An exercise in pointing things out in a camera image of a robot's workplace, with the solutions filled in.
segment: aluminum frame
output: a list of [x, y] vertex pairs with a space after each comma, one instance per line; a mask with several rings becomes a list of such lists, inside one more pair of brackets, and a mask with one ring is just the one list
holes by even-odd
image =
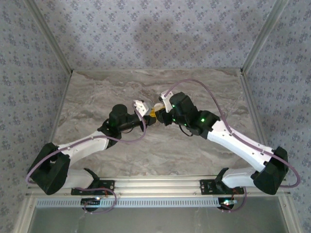
[[[241, 81], [241, 86], [245, 95], [247, 107], [250, 111], [256, 133], [259, 137], [259, 141], [266, 144], [266, 137], [261, 125], [259, 114], [253, 97], [251, 95], [249, 84], [243, 75], [238, 75]], [[59, 116], [61, 113], [61, 107], [65, 99], [66, 91], [64, 92], [62, 101], [60, 103], [60, 110], [57, 113], [57, 121], [52, 132], [52, 137], [56, 131]], [[214, 179], [215, 176], [145, 176], [145, 177], [106, 177], [103, 180], [115, 180], [115, 192], [119, 198], [202, 198], [200, 183], [202, 179]], [[53, 198], [69, 199], [72, 198], [70, 194], [71, 189], [61, 189], [54, 195], [50, 195]], [[271, 197], [251, 187], [247, 189], [247, 195], [249, 197]], [[284, 215], [284, 219], [287, 224], [287, 228], [290, 233], [303, 233], [300, 221], [296, 209], [294, 207], [293, 198], [289, 192], [289, 189], [280, 188], [276, 193]], [[14, 231], [15, 233], [28, 233], [29, 226], [31, 224], [32, 216], [34, 214], [35, 205], [40, 198], [46, 198], [45, 193], [36, 185], [29, 186], [26, 198], [23, 202], [21, 211], [18, 216]], [[208, 197], [227, 197], [227, 195], [208, 195]]]
[[250, 52], [248, 53], [244, 63], [242, 65], [243, 74], [247, 74], [254, 61], [256, 60], [261, 48], [266, 43], [271, 31], [274, 29], [281, 17], [284, 8], [286, 7], [289, 0], [276, 0], [273, 4], [271, 11], [265, 20]]
[[34, 20], [36, 21], [39, 29], [41, 30], [42, 34], [44, 35], [46, 41], [50, 45], [51, 50], [54, 52], [56, 58], [58, 59], [61, 67], [66, 72], [68, 76], [71, 75], [72, 70], [70, 65], [62, 52], [61, 48], [59, 47], [52, 31], [48, 27], [40, 9], [38, 8], [37, 4], [34, 0], [24, 0], [25, 5], [27, 6], [30, 14], [33, 16]]

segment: gray marble tabletop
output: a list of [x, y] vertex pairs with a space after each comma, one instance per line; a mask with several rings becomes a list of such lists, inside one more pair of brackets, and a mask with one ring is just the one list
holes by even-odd
[[[108, 118], [115, 104], [122, 103], [132, 114], [132, 100], [145, 100], [152, 106], [161, 92], [178, 80], [195, 78], [210, 87], [231, 127], [257, 140], [246, 107], [237, 69], [113, 70], [75, 71], [69, 83], [54, 143], [64, 144], [93, 133]], [[175, 92], [189, 95], [199, 110], [219, 112], [212, 98], [197, 83], [182, 83]], [[135, 128], [123, 134], [124, 140], [139, 138]], [[144, 139], [117, 143], [92, 154], [72, 168], [90, 168], [99, 176], [137, 175], [215, 175], [223, 167], [248, 164], [226, 148], [201, 137], [185, 136], [176, 125], [157, 122], [147, 129]]]

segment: black mounting bracket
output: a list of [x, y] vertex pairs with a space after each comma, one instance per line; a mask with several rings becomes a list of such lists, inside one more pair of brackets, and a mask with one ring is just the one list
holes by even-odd
[[220, 190], [217, 188], [215, 180], [200, 180], [200, 189], [201, 189], [201, 195], [244, 194], [244, 189], [242, 187]]
[[[97, 188], [108, 188], [114, 191], [115, 189], [115, 181], [113, 180], [98, 180], [96, 184]], [[71, 195], [73, 196], [90, 196], [90, 195], [95, 195], [95, 196], [112, 196], [113, 194], [110, 192], [105, 192], [102, 190], [99, 191], [81, 191], [79, 189], [73, 188], [71, 190]]]
[[[80, 204], [85, 205], [86, 203], [87, 205], [100, 205], [101, 201], [97, 200], [96, 198], [82, 198]], [[93, 212], [97, 210], [98, 207], [84, 207], [83, 209], [85, 209], [88, 212]]]

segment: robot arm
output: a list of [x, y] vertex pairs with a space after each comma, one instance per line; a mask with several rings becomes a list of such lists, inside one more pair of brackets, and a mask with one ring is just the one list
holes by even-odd
[[[145, 125], [149, 126], [156, 122], [156, 118], [150, 116], [151, 109], [146, 103], [135, 100], [134, 107], [143, 117]], [[136, 113], [130, 115], [123, 104], [113, 107], [102, 126], [91, 135], [62, 145], [47, 143], [43, 146], [39, 155], [31, 165], [30, 170], [42, 159], [59, 149], [56, 155], [47, 159], [36, 169], [30, 178], [47, 194], [51, 195], [60, 188], [96, 188], [93, 183], [98, 177], [89, 169], [70, 169], [74, 163], [95, 152], [110, 148], [121, 139], [121, 133], [140, 126], [143, 130], [143, 123]]]
[[281, 147], [276, 150], [267, 147], [238, 131], [229, 132], [225, 123], [209, 111], [198, 111], [189, 96], [183, 92], [167, 96], [163, 92], [159, 99], [165, 107], [155, 112], [157, 119], [165, 125], [172, 123], [185, 126], [192, 135], [216, 142], [247, 161], [251, 167], [242, 169], [224, 168], [216, 178], [216, 186], [225, 191], [239, 186], [255, 186], [267, 194], [275, 194], [283, 181], [288, 168], [275, 158], [263, 153], [268, 151], [287, 161], [287, 152]]

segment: wall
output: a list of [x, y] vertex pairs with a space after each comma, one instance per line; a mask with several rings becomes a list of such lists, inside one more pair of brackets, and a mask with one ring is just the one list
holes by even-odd
[[72, 69], [241, 67], [273, 0], [36, 0]]
[[68, 77], [23, 1], [2, 0], [0, 8], [0, 232], [9, 233]]
[[[301, 175], [292, 191], [311, 232], [311, 3], [290, 0], [247, 74], [269, 145], [283, 146]], [[295, 182], [293, 173], [288, 176]]]

